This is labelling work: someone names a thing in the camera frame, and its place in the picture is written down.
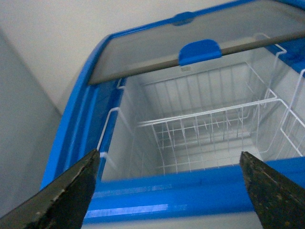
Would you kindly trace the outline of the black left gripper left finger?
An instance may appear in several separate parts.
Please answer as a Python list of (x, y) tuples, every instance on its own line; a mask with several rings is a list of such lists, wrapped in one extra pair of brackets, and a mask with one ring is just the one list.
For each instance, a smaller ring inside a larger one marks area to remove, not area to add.
[(2, 229), (80, 229), (95, 191), (100, 153), (90, 151), (0, 219)]

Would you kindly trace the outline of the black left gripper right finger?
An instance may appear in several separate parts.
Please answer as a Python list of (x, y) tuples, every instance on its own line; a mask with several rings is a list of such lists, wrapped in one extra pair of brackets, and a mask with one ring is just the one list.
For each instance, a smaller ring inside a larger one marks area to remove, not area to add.
[(264, 229), (303, 229), (305, 189), (247, 151), (240, 155), (245, 188)]

